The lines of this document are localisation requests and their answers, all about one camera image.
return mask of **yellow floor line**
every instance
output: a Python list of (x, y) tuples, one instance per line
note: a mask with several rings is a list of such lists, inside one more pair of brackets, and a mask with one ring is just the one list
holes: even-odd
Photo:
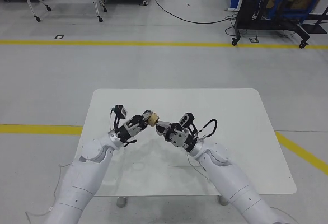
[(301, 146), (297, 145), (296, 143), (292, 142), (290, 139), (286, 138), (282, 134), (275, 132), (277, 136), (278, 142), (286, 147), (287, 149), (294, 152), (297, 156), (303, 158), (307, 162), (309, 162), (315, 168), (321, 170), (323, 173), (328, 175), (328, 164), (317, 158), (312, 153), (308, 152)]
[[(65, 134), (80, 135), (82, 126), (65, 125), (19, 125), (19, 124), (0, 124), (0, 134)], [(295, 144), (282, 134), (275, 132), (277, 140), (281, 145), (294, 152), (299, 157), (309, 162), (312, 166), (328, 175), (328, 164), (311, 154), (301, 146)]]
[(0, 124), (0, 134), (67, 134), (80, 135), (82, 126)]
[[(79, 46), (185, 46), (204, 48), (299, 49), (298, 44), (157, 42), (157, 41), (85, 41), (85, 40), (0, 40), (0, 45), (79, 45)], [(328, 45), (308, 45), (306, 49), (328, 50)]]

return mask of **white table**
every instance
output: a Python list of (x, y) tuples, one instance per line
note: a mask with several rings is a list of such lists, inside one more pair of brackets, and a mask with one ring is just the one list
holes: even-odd
[[(160, 120), (171, 123), (177, 122), (185, 112), (192, 112), (198, 129), (211, 118), (216, 118), (218, 128), (211, 140), (230, 149), (232, 158), (251, 179), (259, 194), (296, 192), (296, 185), (256, 90), (96, 90), (79, 145), (109, 131), (110, 109), (116, 104), (126, 107), (129, 118), (152, 110)], [(97, 195), (219, 195), (211, 182), (189, 165), (185, 151), (165, 142), (154, 128), (148, 127), (136, 139), (137, 143), (115, 151)], [(81, 148), (78, 147), (76, 157), (80, 153)], [(190, 160), (205, 174), (196, 161)]]

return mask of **caster wheel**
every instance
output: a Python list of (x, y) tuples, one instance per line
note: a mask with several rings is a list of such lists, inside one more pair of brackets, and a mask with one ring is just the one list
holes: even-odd
[(305, 48), (305, 46), (307, 45), (307, 43), (303, 40), (301, 40), (301, 43), (299, 44), (299, 48), (303, 49)]
[(237, 39), (235, 39), (235, 38), (231, 38), (232, 39), (232, 45), (233, 46), (236, 46), (236, 44), (237, 44)]

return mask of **gray floor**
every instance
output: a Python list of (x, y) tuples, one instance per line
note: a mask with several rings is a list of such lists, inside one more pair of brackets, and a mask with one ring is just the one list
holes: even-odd
[[(231, 42), (224, 33), (229, 22), (188, 24), (162, 12), (155, 1), (147, 7), (108, 5), (102, 24), (90, 1), (46, 2), (52, 12), (34, 3), (38, 23), (26, 3), (0, 1), (0, 39), (53, 40), (64, 34), (66, 40)], [(223, 11), (225, 1), (159, 2), (188, 20), (230, 15)], [(256, 31), (248, 32), (242, 42), (253, 36)], [(300, 41), (268, 31), (259, 31), (259, 40)], [(327, 45), (328, 35), (312, 35), (310, 44)], [(83, 125), (97, 88), (255, 88), (274, 129), (328, 163), (328, 50), (0, 45), (2, 124)], [(71, 162), (78, 139), (0, 134), (0, 223), (26, 223), (25, 211), (48, 209), (58, 164)], [(264, 198), (300, 224), (328, 223), (328, 176), (282, 149), (297, 192)], [(245, 223), (215, 197), (134, 197), (123, 209), (115, 202), (94, 198), (80, 223)]]

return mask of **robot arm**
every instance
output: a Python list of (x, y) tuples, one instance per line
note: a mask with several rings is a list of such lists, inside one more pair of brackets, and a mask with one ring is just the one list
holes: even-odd
[(201, 130), (197, 131), (193, 120), (194, 116), (186, 113), (178, 123), (158, 122), (156, 131), (166, 141), (175, 147), (182, 147), (199, 161), (219, 193), (240, 212), (247, 223), (286, 224), (258, 195), (245, 173), (230, 160), (227, 149), (207, 139), (214, 131), (198, 138)]
[(158, 120), (155, 113), (147, 110), (118, 127), (119, 120), (126, 118), (126, 109), (117, 105), (112, 111), (116, 114), (114, 129), (82, 146), (81, 156), (74, 159), (62, 180), (59, 198), (49, 213), (46, 224), (77, 224), (84, 208), (101, 186), (113, 152), (136, 142), (128, 140), (148, 125), (154, 127)]

